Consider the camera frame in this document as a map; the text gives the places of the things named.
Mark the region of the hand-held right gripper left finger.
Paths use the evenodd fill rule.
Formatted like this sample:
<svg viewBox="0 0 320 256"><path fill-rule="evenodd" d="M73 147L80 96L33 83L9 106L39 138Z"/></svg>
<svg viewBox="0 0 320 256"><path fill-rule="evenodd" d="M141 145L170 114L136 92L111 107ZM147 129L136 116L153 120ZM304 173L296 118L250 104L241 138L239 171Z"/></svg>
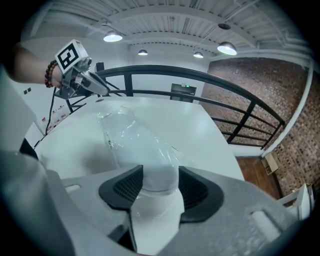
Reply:
<svg viewBox="0 0 320 256"><path fill-rule="evenodd" d="M61 216L77 256L135 256L131 208L143 166L61 179Z"/></svg>

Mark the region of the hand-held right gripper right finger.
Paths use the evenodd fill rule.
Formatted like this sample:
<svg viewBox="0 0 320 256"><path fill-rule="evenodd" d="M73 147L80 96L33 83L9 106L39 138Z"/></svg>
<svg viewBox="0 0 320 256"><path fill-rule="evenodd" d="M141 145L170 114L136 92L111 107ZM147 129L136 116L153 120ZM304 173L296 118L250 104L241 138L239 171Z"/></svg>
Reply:
<svg viewBox="0 0 320 256"><path fill-rule="evenodd" d="M184 212L167 256L289 255L308 222L255 185L180 166Z"/></svg>

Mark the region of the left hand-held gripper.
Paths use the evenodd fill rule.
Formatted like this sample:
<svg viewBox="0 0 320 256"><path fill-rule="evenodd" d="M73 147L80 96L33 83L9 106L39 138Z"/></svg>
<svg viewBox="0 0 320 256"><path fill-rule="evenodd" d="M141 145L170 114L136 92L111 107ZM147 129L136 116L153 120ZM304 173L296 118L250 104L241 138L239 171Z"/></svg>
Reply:
<svg viewBox="0 0 320 256"><path fill-rule="evenodd" d="M55 60L62 73L61 86L56 96L67 100L78 96L109 94L107 83L96 73L90 72L92 59L80 41L73 39L67 43L55 55Z"/></svg>

